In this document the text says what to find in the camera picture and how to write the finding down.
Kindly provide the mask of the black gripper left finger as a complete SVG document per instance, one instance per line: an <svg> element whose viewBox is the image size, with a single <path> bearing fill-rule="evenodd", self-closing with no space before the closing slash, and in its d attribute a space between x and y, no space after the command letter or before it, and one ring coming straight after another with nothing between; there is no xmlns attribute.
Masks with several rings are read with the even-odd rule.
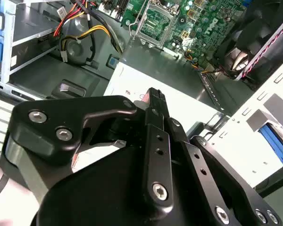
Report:
<svg viewBox="0 0 283 226"><path fill-rule="evenodd" d="M159 93L150 88L145 109L124 96L25 101L14 107L0 166L19 173L38 202L63 179L123 148L144 151L145 201L154 212L173 208L169 134Z"/></svg>

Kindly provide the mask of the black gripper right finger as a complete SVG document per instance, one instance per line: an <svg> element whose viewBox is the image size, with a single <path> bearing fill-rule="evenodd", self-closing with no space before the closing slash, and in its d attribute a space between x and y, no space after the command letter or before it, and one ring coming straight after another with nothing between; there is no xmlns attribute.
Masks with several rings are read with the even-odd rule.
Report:
<svg viewBox="0 0 283 226"><path fill-rule="evenodd" d="M282 226L272 207L201 136L189 141L181 124L169 116L166 98L159 93L160 109L171 146L192 178L200 226Z"/></svg>

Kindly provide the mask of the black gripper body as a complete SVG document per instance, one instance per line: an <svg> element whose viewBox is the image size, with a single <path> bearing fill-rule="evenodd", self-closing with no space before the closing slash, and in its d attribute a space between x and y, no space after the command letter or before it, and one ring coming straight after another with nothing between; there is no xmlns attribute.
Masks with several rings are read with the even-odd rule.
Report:
<svg viewBox="0 0 283 226"><path fill-rule="evenodd" d="M37 214L40 226L216 226L218 218L188 171L181 152L170 149L174 207L164 218L142 192L144 151L115 151L54 185Z"/></svg>

